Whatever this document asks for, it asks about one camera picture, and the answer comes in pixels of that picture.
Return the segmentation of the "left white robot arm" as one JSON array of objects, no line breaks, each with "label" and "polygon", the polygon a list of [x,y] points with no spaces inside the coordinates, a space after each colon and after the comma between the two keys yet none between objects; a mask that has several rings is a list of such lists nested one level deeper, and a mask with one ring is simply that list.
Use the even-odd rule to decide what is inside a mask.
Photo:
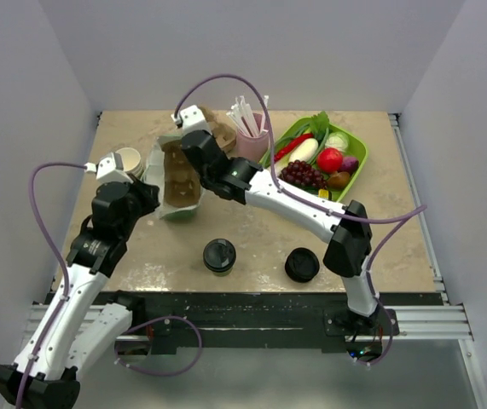
[{"label": "left white robot arm", "polygon": [[86,329],[95,301],[127,252],[137,221],[159,207],[159,187],[141,181],[100,185],[67,254],[67,277],[26,346],[0,365],[0,395],[17,408],[71,408],[84,374],[124,331],[141,332],[147,314],[128,296],[109,302]]}]

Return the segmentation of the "black plastic cup lid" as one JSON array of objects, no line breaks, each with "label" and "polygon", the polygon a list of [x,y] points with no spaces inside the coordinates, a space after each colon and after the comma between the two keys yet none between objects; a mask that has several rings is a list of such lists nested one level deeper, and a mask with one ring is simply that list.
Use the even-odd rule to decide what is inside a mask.
[{"label": "black plastic cup lid", "polygon": [[202,258],[206,267],[233,267],[236,260],[236,250],[230,241],[226,239],[214,239],[205,246]]}]

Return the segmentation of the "printed paper takeout bag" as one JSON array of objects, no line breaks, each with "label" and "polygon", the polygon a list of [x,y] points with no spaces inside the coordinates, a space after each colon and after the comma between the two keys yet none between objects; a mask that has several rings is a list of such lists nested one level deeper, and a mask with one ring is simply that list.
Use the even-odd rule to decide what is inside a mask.
[{"label": "printed paper takeout bag", "polygon": [[201,187],[198,204],[184,208],[175,208],[164,201],[164,153],[161,148],[167,142],[176,140],[181,141],[181,139],[182,137],[179,135],[159,136],[147,157],[146,169],[142,177],[142,180],[148,185],[155,185],[159,188],[159,207],[155,212],[159,219],[165,219],[167,221],[189,219],[193,217],[200,207],[203,196],[203,188]]}]

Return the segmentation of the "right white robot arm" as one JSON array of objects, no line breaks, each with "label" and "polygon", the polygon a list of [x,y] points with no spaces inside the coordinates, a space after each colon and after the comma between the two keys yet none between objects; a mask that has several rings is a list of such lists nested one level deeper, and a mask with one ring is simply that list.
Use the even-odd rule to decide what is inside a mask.
[{"label": "right white robot arm", "polygon": [[221,199],[283,216],[326,243],[323,264],[342,279],[352,329],[368,335],[380,325],[377,296],[364,272],[372,233],[362,204],[353,201],[344,207],[320,199],[278,181],[274,173],[246,158],[228,158],[204,130],[188,132],[181,143],[204,189]]}]

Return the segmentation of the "green paper coffee cup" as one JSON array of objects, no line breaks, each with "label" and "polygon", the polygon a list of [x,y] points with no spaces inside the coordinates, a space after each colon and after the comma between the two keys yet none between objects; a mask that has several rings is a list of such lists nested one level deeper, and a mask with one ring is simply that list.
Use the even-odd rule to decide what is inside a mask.
[{"label": "green paper coffee cup", "polygon": [[222,267],[222,268],[217,268],[214,266],[207,266],[207,268],[216,276],[223,277],[223,276],[230,274],[233,267],[232,266],[226,266],[226,267]]}]

